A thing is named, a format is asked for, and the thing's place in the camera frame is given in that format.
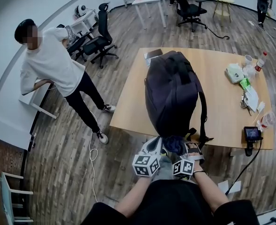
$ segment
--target small round table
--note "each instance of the small round table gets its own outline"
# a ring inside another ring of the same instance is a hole
[[[218,2],[221,2],[222,3],[222,10],[216,10],[217,9],[217,5],[218,5]],[[230,19],[230,22],[231,22],[231,15],[230,15],[230,9],[229,9],[229,4],[230,3],[233,3],[235,2],[234,0],[217,0],[216,2],[216,6],[215,6],[215,9],[214,9],[214,13],[213,13],[213,18],[214,18],[214,15],[215,13],[219,14],[222,16],[222,20],[223,20],[223,17],[224,16],[228,16],[229,19]],[[227,4],[227,8],[228,8],[228,12],[224,11],[223,10],[223,4]]]

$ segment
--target white chair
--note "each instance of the white chair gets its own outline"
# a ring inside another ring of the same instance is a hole
[[[3,201],[3,206],[4,210],[7,216],[7,219],[10,220],[8,221],[9,224],[13,223],[33,223],[34,220],[32,220],[30,217],[15,217],[13,214],[13,207],[14,208],[23,208],[22,204],[12,204],[12,193],[17,193],[17,194],[28,194],[28,195],[33,195],[34,193],[31,191],[22,191],[22,190],[16,190],[12,189],[9,186],[8,180],[6,177],[11,177],[11,178],[17,178],[17,179],[23,179],[22,176],[17,176],[13,174],[9,174],[6,172],[1,173],[1,192],[2,192],[2,201]]]

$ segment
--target helmet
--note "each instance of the helmet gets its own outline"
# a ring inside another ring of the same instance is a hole
[[[75,13],[77,17],[84,16],[87,13],[87,8],[84,5],[78,5],[75,9]]]

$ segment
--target office chair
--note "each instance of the office chair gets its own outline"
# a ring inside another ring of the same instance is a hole
[[[60,24],[59,26],[57,26],[57,28],[66,28],[67,32],[68,32],[68,44],[67,44],[67,51],[69,53],[70,56],[72,56],[76,51],[78,51],[78,53],[76,53],[76,59],[77,60],[80,56],[82,56],[83,60],[85,62],[87,62],[87,59],[84,57],[84,51],[82,49],[83,44],[86,41],[86,37],[88,37],[90,40],[92,40],[93,38],[91,37],[91,32],[87,32],[86,34],[82,35],[82,31],[79,31],[78,34],[80,35],[80,37],[78,35],[76,35],[73,30],[71,29],[70,26],[64,26],[63,24]]]
[[[100,53],[91,60],[91,63],[94,64],[94,61],[97,58],[100,58],[100,68],[103,69],[102,60],[104,56],[115,56],[116,59],[119,59],[119,57],[114,53],[108,52],[113,47],[117,48],[116,45],[105,48],[106,46],[111,45],[113,41],[107,27],[108,3],[101,4],[99,6],[99,10],[99,33],[101,34],[101,36],[95,37],[94,39],[86,43],[83,46],[83,51],[86,55],[91,55],[93,53],[97,54],[97,52],[99,51]]]
[[[202,9],[202,2],[206,0],[196,0],[199,3],[199,6],[196,6],[194,4],[189,4],[187,0],[177,0],[177,8],[176,12],[183,18],[183,22],[180,22],[177,24],[178,27],[181,26],[181,24],[184,23],[191,23],[192,25],[192,32],[194,32],[193,24],[197,23],[200,25],[205,26],[205,29],[208,27],[200,22],[199,16],[201,14],[205,14],[207,10]]]

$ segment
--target hand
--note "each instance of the hand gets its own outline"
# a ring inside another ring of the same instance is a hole
[[[197,146],[194,145],[193,143],[189,143],[188,147],[189,148],[196,148]],[[192,153],[189,153],[188,155],[189,156],[198,156],[199,153],[198,152],[192,152]],[[199,165],[199,160],[195,160],[193,171],[202,171],[202,170],[203,170],[202,167]]]

